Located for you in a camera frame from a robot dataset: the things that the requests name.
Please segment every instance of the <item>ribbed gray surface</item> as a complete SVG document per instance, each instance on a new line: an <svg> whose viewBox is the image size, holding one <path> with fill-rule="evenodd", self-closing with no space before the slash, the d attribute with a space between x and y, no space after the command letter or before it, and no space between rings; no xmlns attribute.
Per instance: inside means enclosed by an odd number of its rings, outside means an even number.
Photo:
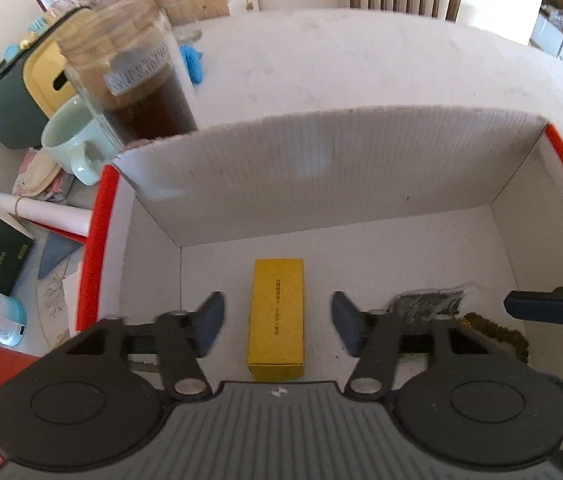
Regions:
<svg viewBox="0 0 563 480"><path fill-rule="evenodd" d="M56 474L6 463L0 480L413 479L563 480L549 463L518 472L462 470L408 442L375 403L334 383L228 383L209 402L180 406L135 455L96 471Z"/></svg>

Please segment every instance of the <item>jar of dark liquid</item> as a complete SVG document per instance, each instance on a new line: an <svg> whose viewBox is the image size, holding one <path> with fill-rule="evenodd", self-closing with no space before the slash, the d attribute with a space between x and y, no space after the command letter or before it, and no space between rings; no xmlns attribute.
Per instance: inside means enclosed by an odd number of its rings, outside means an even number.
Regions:
<svg viewBox="0 0 563 480"><path fill-rule="evenodd" d="M153 0L119 0L58 39L66 77L124 143L196 130L172 27Z"/></svg>

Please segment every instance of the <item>small yellow cardboard box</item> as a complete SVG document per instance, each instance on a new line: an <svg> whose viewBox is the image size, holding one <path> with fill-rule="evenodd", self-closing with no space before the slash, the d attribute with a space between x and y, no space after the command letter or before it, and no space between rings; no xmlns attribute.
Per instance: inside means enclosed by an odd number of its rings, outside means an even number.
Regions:
<svg viewBox="0 0 563 480"><path fill-rule="evenodd" d="M304 374L302 259L255 261L247 361L256 381L289 381Z"/></svg>

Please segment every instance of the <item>brown liquid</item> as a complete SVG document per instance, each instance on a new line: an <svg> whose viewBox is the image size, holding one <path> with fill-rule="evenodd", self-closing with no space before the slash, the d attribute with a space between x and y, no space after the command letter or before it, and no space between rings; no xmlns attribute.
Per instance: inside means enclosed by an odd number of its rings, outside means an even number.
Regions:
<svg viewBox="0 0 563 480"><path fill-rule="evenodd" d="M124 143L136 139L171 137L195 129L193 115L175 72L151 94L114 110L103 110Z"/></svg>

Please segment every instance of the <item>mug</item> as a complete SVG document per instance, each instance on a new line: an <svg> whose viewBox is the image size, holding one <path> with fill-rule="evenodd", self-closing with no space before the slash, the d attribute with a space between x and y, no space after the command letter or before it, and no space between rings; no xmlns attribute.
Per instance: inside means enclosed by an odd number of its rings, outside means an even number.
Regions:
<svg viewBox="0 0 563 480"><path fill-rule="evenodd" d="M121 143L94 119L84 99L75 95L46 124L42 146L63 170L92 186L99 181L104 164L119 153Z"/></svg>

